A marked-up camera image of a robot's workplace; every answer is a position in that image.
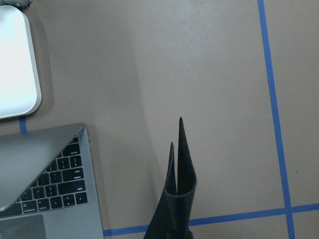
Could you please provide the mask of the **grey laptop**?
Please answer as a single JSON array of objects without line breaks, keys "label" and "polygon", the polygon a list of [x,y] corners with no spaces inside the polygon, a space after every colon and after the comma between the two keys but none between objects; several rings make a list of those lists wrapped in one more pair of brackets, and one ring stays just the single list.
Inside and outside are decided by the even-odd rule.
[{"label": "grey laptop", "polygon": [[1,136],[0,236],[103,238],[84,123]]}]

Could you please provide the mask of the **blue tape grid lines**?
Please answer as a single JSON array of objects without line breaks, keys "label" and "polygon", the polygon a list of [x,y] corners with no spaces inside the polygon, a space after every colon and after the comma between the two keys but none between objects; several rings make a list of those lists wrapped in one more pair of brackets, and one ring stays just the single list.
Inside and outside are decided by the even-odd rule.
[{"label": "blue tape grid lines", "polygon": [[36,0],[29,130],[87,124],[105,237],[141,239],[183,118],[197,239],[319,236],[316,0]]}]

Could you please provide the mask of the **white desk lamp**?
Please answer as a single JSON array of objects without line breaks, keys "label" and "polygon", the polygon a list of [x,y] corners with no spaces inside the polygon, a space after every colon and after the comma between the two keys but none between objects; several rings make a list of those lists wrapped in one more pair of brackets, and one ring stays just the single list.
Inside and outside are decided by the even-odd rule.
[{"label": "white desk lamp", "polygon": [[0,6],[0,118],[33,113],[42,100],[27,16]]}]

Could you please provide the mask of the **black mouse pad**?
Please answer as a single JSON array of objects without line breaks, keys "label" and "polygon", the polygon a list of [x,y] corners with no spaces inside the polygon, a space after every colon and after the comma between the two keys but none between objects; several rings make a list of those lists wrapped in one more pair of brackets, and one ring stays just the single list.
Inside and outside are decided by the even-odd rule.
[{"label": "black mouse pad", "polygon": [[144,238],[194,238],[192,231],[189,229],[189,217],[196,183],[196,173],[190,156],[183,119],[180,118],[177,165],[175,165],[174,144],[172,143],[162,194]]}]

